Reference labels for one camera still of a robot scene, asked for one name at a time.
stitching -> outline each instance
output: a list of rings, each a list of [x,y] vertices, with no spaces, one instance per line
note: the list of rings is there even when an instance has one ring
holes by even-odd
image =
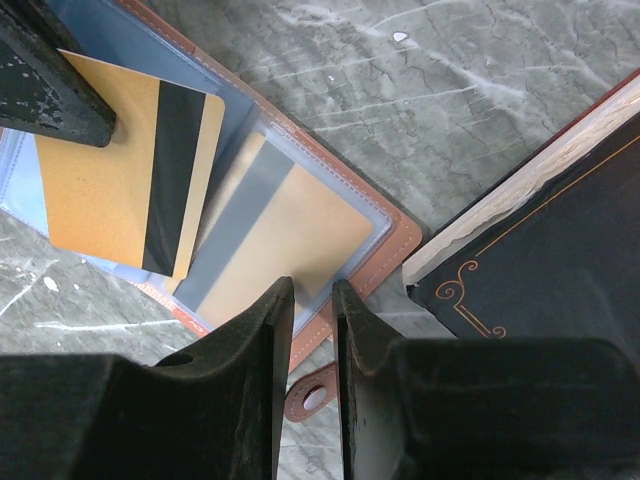
[[[404,223],[404,221],[403,221],[402,219],[401,219],[401,220],[400,220],[400,222],[398,223],[398,227],[400,227],[400,225],[402,225],[402,226],[405,228],[405,230],[409,230],[409,226],[408,226],[407,224],[405,224],[405,223]],[[380,267],[380,269],[379,269],[376,273],[374,273],[374,274],[373,274],[373,276],[372,276],[369,280],[367,280],[367,282],[365,282],[365,284],[364,284],[364,285],[362,285],[360,288],[358,288],[358,293],[363,293],[363,292],[364,292],[364,290],[365,290],[365,289],[366,289],[366,288],[367,288],[367,287],[368,287],[368,286],[373,282],[373,280],[374,280],[374,279],[375,279],[375,278],[380,274],[380,272],[382,272],[384,269],[386,269],[386,268],[389,266],[389,264],[390,264],[391,262],[393,262],[393,260],[394,260],[398,255],[400,255],[400,252],[402,252],[405,248],[407,248],[407,245],[409,245],[409,244],[411,243],[411,240],[413,240],[413,236],[412,236],[412,235],[409,235],[409,238],[408,238],[408,239],[407,239],[407,241],[406,241],[406,242],[405,242],[405,243],[400,247],[400,249],[399,249],[395,254],[393,254],[393,256],[391,256],[391,258],[389,258],[389,260],[387,260],[387,261],[386,261],[386,262],[385,262],[385,263]],[[295,354],[293,357],[291,357],[291,361],[295,361],[295,360],[296,360],[296,359],[297,359],[297,358],[302,354],[302,352],[304,352],[304,351],[309,347],[309,345],[311,345],[311,344],[315,341],[315,339],[316,339],[316,338],[318,338],[318,337],[322,334],[322,332],[323,332],[323,331],[325,331],[325,330],[327,329],[327,327],[328,327],[328,326],[329,326],[329,324],[328,324],[328,323],[325,323],[325,325],[320,329],[320,331],[319,331],[318,333],[316,333],[316,334],[311,338],[311,340],[309,340],[309,341],[308,341],[308,342],[307,342],[307,343],[306,343],[302,348],[300,348],[300,350],[298,350],[298,351],[296,352],[296,354]]]
[[[161,30],[160,27],[158,26],[157,22],[154,20],[151,20],[149,18],[147,18],[143,13],[139,12],[136,8],[136,5],[131,3],[131,0],[120,0],[122,2],[122,5],[126,8],[128,7],[128,10],[130,11],[130,13],[132,13],[133,15],[135,15],[136,17],[142,19],[145,23],[150,24],[152,27],[154,27],[156,30]],[[216,75],[222,77],[224,80],[226,80],[228,83],[230,83],[231,85],[233,85],[236,88],[241,88],[244,91],[244,87],[241,87],[240,85],[238,85],[238,83],[236,83],[235,81],[231,80],[231,78],[229,76],[227,76],[225,73],[220,72],[220,71],[214,71],[213,68],[211,66],[209,66],[208,61],[206,59],[203,59],[202,57],[200,57],[197,54],[197,51],[199,50],[199,47],[194,45],[194,52],[193,53],[189,53],[188,50],[186,50],[184,48],[183,45],[181,45],[176,39],[174,39],[173,37],[171,37],[169,34],[167,34],[164,31],[160,31],[160,32],[156,32],[159,33],[160,35],[162,35],[166,40],[170,41],[171,43],[173,43],[173,45],[177,48],[179,48],[180,50],[182,50],[186,55],[188,56],[192,56],[195,57],[198,61],[200,61],[209,71],[215,73]],[[271,121],[275,121],[276,116],[271,113],[270,111],[268,111],[267,109],[265,109],[264,106],[262,106],[260,104],[260,102],[257,102],[257,106],[258,108],[260,108],[260,110],[271,120]],[[304,138],[296,138],[294,139],[294,141],[297,141],[298,143],[301,143],[302,145],[304,145],[306,148],[306,152],[307,154],[310,154],[309,148],[311,147],[311,144],[309,143],[308,140],[304,139]],[[366,197],[364,195],[364,193],[360,190],[357,189],[351,182],[349,182],[341,173],[336,172],[335,169],[329,167],[326,162],[322,159],[319,158],[316,155],[313,155],[313,157],[315,157],[315,159],[317,161],[319,161],[320,165],[322,165],[322,167],[328,171],[331,175],[333,175],[335,178],[337,178],[342,184],[344,184],[347,188],[349,188],[351,191],[353,191],[356,195],[358,195],[361,199],[363,199],[365,202],[367,202],[370,206],[376,208],[376,210],[378,210],[380,213],[386,214],[386,216],[388,217],[392,217],[391,213],[384,207],[382,207],[380,205],[380,203],[377,200],[373,200]],[[400,228],[401,226],[404,227],[405,230],[409,230],[409,226],[403,221],[402,218],[400,218],[400,221],[398,222],[398,228]],[[364,292],[365,288],[367,286],[369,286],[374,280],[375,278],[383,271],[385,270],[389,264],[391,262],[394,261],[394,259],[400,254],[400,252],[402,252],[407,245],[409,245],[411,243],[411,241],[413,240],[413,236],[409,235],[407,241],[399,248],[399,250],[393,254],[391,256],[391,258],[389,258],[381,267],[380,269],[375,272],[373,274],[373,276],[367,280],[364,285],[362,285],[359,289],[358,289],[358,293],[362,293]],[[298,352],[291,357],[291,361],[294,361],[295,359],[297,359],[302,352],[304,352],[315,340],[316,338],[318,338],[322,332],[324,332],[327,327],[329,326],[329,324],[325,324],[312,338],[311,340],[309,340],[303,347],[301,347]]]
[[[0,130],[0,158],[4,158],[6,155],[6,150],[9,148],[7,146],[7,143],[9,143],[7,141],[7,131],[5,130]],[[7,191],[7,184],[9,183],[9,177],[11,176],[11,169],[9,168],[8,171],[5,170],[5,172],[3,172],[3,170],[5,170],[4,168],[0,167],[0,180],[4,181],[4,184],[2,185],[2,189],[0,190],[0,203],[4,201],[4,196],[6,194]]]
[[[320,380],[324,377],[327,377],[331,374],[334,374],[335,371],[330,371],[327,370],[326,372],[323,372],[321,375],[315,376],[312,375],[306,382],[302,383],[300,386],[298,386],[298,391],[296,392],[296,394],[293,396],[293,399],[291,400],[291,408],[289,409],[289,412],[291,413],[291,418],[294,418],[296,420],[299,419],[303,419],[303,418],[307,418],[310,417],[311,415],[313,415],[315,412],[317,412],[318,410],[320,410],[322,407],[324,407],[327,403],[329,403],[331,400],[333,400],[335,397],[331,397],[329,395],[329,392],[327,391],[327,398],[325,398],[322,403],[320,405],[318,405],[316,408],[314,408],[313,410],[309,410],[310,413],[306,414],[306,415],[296,415],[295,412],[293,411],[293,409],[296,406],[296,399],[302,394],[302,392],[306,389],[307,385],[314,383],[316,380]]]

black book cover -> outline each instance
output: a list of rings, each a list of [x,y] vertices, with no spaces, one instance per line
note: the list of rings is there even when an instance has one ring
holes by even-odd
[[[640,364],[640,114],[409,297],[459,337],[596,337]]]

black magnetic stripe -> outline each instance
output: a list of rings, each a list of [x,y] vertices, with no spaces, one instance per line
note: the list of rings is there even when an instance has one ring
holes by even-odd
[[[270,143],[262,146],[200,247],[189,275],[176,289],[175,297],[186,307],[198,309],[293,165],[289,157]]]
[[[144,270],[173,274],[205,98],[204,93],[160,81]]]

gold decorative border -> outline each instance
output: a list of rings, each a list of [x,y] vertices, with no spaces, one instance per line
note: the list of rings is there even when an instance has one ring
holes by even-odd
[[[477,268],[478,262],[475,260],[469,260],[468,262],[463,263],[460,268],[458,268],[458,279],[449,280],[448,282],[444,282],[443,284],[441,284],[436,289],[436,297],[438,297],[440,300],[452,300],[455,299],[455,297],[458,297],[456,303],[453,305],[453,309],[458,312],[458,314],[460,314],[467,322],[469,322],[471,326],[480,333],[480,335],[485,338],[504,338],[507,336],[506,328],[494,327],[490,330],[484,323],[482,323],[478,319],[478,317],[471,313],[469,309],[462,304],[466,293],[464,282],[462,281],[462,272],[465,269],[473,272]]]
[[[611,155],[609,155],[607,158],[605,158],[602,162],[600,162],[596,166],[592,167],[589,171],[585,172],[580,177],[578,177],[573,182],[571,182],[569,185],[567,185],[566,187],[561,189],[559,192],[557,192],[556,194],[554,194],[553,196],[548,198],[544,203],[539,205],[536,209],[534,209],[532,212],[530,212],[528,215],[526,215],[524,218],[522,218],[520,221],[518,221],[515,225],[511,226],[504,233],[499,235],[497,238],[493,239],[493,241],[491,243],[489,243],[482,250],[480,250],[478,253],[476,253],[474,255],[474,257],[478,258],[480,255],[485,253],[487,250],[489,250],[491,247],[493,247],[496,243],[498,243],[500,240],[502,240],[505,236],[507,236],[509,233],[511,233],[516,228],[518,228],[522,223],[524,223],[529,218],[531,218],[533,215],[538,213],[542,208],[546,207],[549,203],[551,203],[553,200],[558,198],[560,195],[562,195],[564,192],[569,190],[571,187],[573,187],[574,185],[576,185],[577,183],[579,183],[580,181],[582,181],[583,179],[585,179],[586,177],[591,175],[593,172],[598,170],[600,167],[602,167],[602,165],[607,163],[609,160],[614,158],[616,155],[618,155],[619,153],[621,153],[624,150],[626,150],[627,148],[629,148],[631,145],[633,145],[639,139],[640,139],[640,135],[635,137],[633,140],[628,142],[626,145],[620,147],[618,150],[616,150]],[[485,338],[504,338],[504,337],[506,337],[507,336],[507,329],[506,328],[504,328],[504,327],[494,327],[493,329],[490,330],[484,323],[482,323],[478,319],[478,317],[476,317],[473,313],[471,313],[469,311],[469,309],[462,304],[462,302],[464,300],[464,295],[466,293],[464,282],[462,281],[462,272],[463,272],[463,270],[465,268],[467,270],[469,270],[470,272],[472,272],[472,271],[474,271],[474,270],[476,270],[478,268],[478,262],[476,260],[469,260],[469,261],[463,263],[460,266],[460,268],[458,268],[458,279],[457,280],[449,280],[448,282],[442,283],[436,289],[436,297],[438,297],[440,300],[451,300],[456,296],[457,293],[459,293],[460,294],[460,298],[458,298],[456,300],[456,303],[454,304],[453,309],[456,312],[458,312],[458,314],[460,316],[462,316],[467,322],[469,322],[471,324],[471,326],[473,328],[475,328],[480,333],[480,335],[482,335]]]

card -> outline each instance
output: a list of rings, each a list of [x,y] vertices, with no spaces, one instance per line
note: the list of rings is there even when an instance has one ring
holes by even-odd
[[[51,243],[185,278],[224,102],[126,68],[63,54],[118,120],[104,148],[36,138]]]
[[[247,308],[282,275],[293,277],[296,315],[366,241],[372,223],[253,133],[203,215],[189,276],[168,291],[211,326]]]

